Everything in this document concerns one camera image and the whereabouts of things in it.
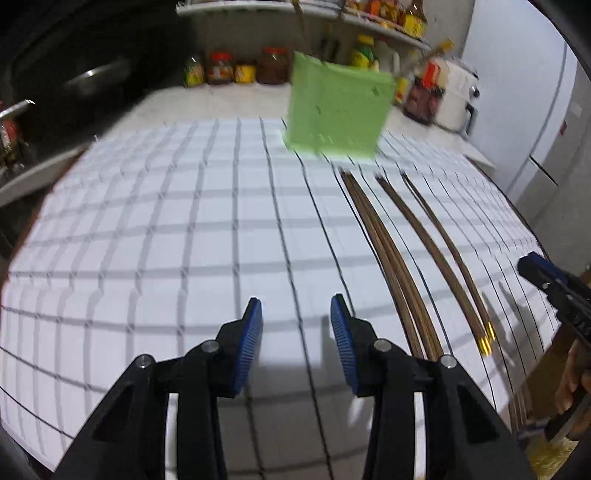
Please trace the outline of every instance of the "metal screw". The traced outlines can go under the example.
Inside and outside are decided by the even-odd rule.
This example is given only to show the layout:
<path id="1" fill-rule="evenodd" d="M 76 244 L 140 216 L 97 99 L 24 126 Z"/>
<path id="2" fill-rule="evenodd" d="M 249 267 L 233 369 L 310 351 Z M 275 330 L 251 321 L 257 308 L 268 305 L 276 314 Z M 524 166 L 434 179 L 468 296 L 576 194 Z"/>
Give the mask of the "metal screw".
<path id="1" fill-rule="evenodd" d="M 152 358 L 149 355 L 143 354 L 135 359 L 135 366 L 140 368 L 146 368 L 152 363 Z"/>
<path id="2" fill-rule="evenodd" d="M 441 364 L 445 367 L 445 368 L 455 368 L 457 366 L 457 360 L 454 356 L 451 355 L 443 355 L 441 357 L 441 360 L 439 360 L 441 362 Z"/>
<path id="3" fill-rule="evenodd" d="M 388 350 L 390 350 L 392 348 L 392 344 L 388 340 L 386 340 L 385 338 L 378 338 L 374 342 L 374 348 L 378 352 L 387 352 Z"/>
<path id="4" fill-rule="evenodd" d="M 207 340 L 201 345 L 201 350 L 205 353 L 215 353 L 219 350 L 220 344 L 215 340 Z"/>

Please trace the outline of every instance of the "chopstick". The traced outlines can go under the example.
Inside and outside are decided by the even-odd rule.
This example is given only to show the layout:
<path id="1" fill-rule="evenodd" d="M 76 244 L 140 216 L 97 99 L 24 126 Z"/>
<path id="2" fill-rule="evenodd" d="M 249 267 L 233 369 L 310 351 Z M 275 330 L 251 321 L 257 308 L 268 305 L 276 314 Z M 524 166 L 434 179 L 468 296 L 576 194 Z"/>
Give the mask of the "chopstick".
<path id="1" fill-rule="evenodd" d="M 470 295 L 472 296 L 472 300 L 474 300 L 474 304 L 476 305 L 476 310 L 478 311 L 478 314 L 480 315 L 480 320 L 481 320 L 482 326 L 484 327 L 484 330 L 486 332 L 486 336 L 488 337 L 489 342 L 494 342 L 496 340 L 496 336 L 495 336 L 495 330 L 492 327 L 491 318 L 489 317 L 488 312 L 486 311 L 486 307 L 484 306 L 484 303 L 482 302 L 482 298 L 480 297 L 480 294 L 478 293 L 478 289 L 476 288 L 476 284 L 474 283 L 472 275 L 470 274 L 470 271 L 467 269 L 466 264 L 464 263 L 464 260 L 462 259 L 462 256 L 460 255 L 460 252 L 457 250 L 452 239 L 449 237 L 449 235 L 447 234 L 447 232 L 443 228 L 443 225 L 441 224 L 441 222 L 437 218 L 437 215 L 435 215 L 435 212 L 431 209 L 431 207 L 429 206 L 429 204 L 427 203 L 425 198 L 423 198 L 421 193 L 418 191 L 418 189 L 412 183 L 411 179 L 408 178 L 408 175 L 406 175 L 406 173 L 402 173 L 402 179 L 404 180 L 404 183 L 406 184 L 407 188 L 411 191 L 411 193 L 414 195 L 414 197 L 418 200 L 419 204 L 421 205 L 421 207 L 423 208 L 423 210 L 425 211 L 425 213 L 427 214 L 429 219 L 432 221 L 433 225 L 435 225 L 435 228 L 437 229 L 439 234 L 443 237 L 443 241 L 446 243 L 449 251 L 452 253 L 452 257 L 456 261 L 457 266 L 460 268 L 460 272 L 462 272 L 462 276 L 464 277 L 464 280 L 466 282 L 468 290 L 470 291 Z"/>
<path id="2" fill-rule="evenodd" d="M 398 307 L 411 352 L 416 357 L 424 358 L 413 324 L 414 318 L 427 358 L 432 361 L 439 359 L 443 355 L 443 348 L 406 263 L 353 175 L 343 170 L 340 174 L 376 250 L 388 288 Z"/>
<path id="3" fill-rule="evenodd" d="M 396 207 L 398 207 L 398 209 L 402 212 L 408 223 L 411 224 L 414 231 L 417 233 L 417 235 L 423 242 L 423 245 L 431 254 L 433 260 L 435 260 L 435 263 L 439 267 L 439 270 L 441 271 L 443 278 L 445 278 L 447 285 L 450 287 L 460 308 L 462 309 L 464 316 L 466 317 L 466 320 L 468 322 L 468 325 L 470 326 L 470 330 L 472 331 L 472 335 L 474 336 L 474 340 L 476 342 L 476 345 L 478 346 L 480 354 L 483 356 L 489 356 L 492 353 L 489 338 L 484 330 L 484 327 L 480 323 L 480 320 L 476 316 L 476 312 L 474 311 L 474 308 L 472 307 L 470 300 L 468 300 L 466 292 L 464 292 L 464 289 L 460 285 L 460 282 L 456 278 L 456 275 L 454 274 L 453 270 L 447 263 L 447 260 L 445 259 L 445 257 L 443 256 L 443 254 L 441 253 L 441 251 L 439 250 L 431 236 L 425 230 L 423 224 L 417 219 L 417 217 L 415 217 L 411 209 L 406 205 L 406 203 L 404 203 L 402 198 L 400 198 L 400 196 L 398 195 L 398 193 L 396 193 L 396 191 L 390 185 L 390 183 L 380 175 L 376 175 L 376 179 L 378 183 L 381 185 L 381 187 L 384 189 L 384 191 L 395 203 Z"/>

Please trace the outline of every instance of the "table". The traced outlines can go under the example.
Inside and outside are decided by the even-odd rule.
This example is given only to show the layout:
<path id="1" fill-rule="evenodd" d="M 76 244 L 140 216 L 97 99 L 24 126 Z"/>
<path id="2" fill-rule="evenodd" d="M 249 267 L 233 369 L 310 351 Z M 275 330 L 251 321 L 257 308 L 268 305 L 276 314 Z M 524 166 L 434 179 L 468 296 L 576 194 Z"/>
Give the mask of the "table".
<path id="1" fill-rule="evenodd" d="M 407 352 L 372 248 L 336 169 L 354 173 L 405 258 L 446 352 L 498 411 L 558 322 L 519 278 L 540 252 L 499 190 L 464 156 L 384 131 L 375 159 L 288 151 L 279 118 L 203 120 L 111 136 L 46 199 L 2 292 L 2 424 L 49 468 L 138 354 L 182 355 L 261 299 L 248 394 L 220 402 L 231 478 L 361 477 L 372 400 L 345 385 L 328 321 L 335 293 Z M 387 176 L 446 255 L 404 170 L 462 253 L 499 348 L 482 359 L 412 227 L 374 179 Z M 165 464 L 174 478 L 176 399 Z M 424 469 L 417 407 L 417 465 Z"/>

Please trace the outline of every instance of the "rice cooker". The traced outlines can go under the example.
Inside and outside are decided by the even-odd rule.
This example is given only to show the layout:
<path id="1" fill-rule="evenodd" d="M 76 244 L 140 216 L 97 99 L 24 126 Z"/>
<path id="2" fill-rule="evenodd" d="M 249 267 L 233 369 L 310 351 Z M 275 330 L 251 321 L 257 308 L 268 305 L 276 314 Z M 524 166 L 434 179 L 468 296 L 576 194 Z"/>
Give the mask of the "rice cooker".
<path id="1" fill-rule="evenodd" d="M 438 84 L 444 89 L 435 123 L 443 128 L 469 135 L 478 111 L 470 103 L 480 96 L 476 87 L 478 76 L 461 60 L 438 59 L 441 78 Z"/>

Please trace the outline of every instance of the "jar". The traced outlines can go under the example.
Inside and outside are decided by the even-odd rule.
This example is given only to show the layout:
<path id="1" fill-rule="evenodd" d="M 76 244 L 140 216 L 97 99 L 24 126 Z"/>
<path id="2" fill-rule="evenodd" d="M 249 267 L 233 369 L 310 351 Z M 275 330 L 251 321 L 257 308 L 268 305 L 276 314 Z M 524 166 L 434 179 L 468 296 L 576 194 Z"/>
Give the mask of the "jar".
<path id="1" fill-rule="evenodd" d="M 287 48 L 266 47 L 256 69 L 256 80 L 266 85 L 280 85 L 289 82 L 290 59 Z"/>
<path id="2" fill-rule="evenodd" d="M 249 61 L 239 61 L 234 68 L 236 83 L 253 83 L 256 77 L 256 67 Z"/>
<path id="3" fill-rule="evenodd" d="M 189 57 L 185 65 L 185 87 L 196 87 L 205 83 L 205 71 L 199 55 Z"/>
<path id="4" fill-rule="evenodd" d="M 222 85 L 234 81 L 234 69 L 232 68 L 232 54 L 226 51 L 217 51 L 209 56 L 209 68 L 207 69 L 207 82 L 210 85 Z"/>

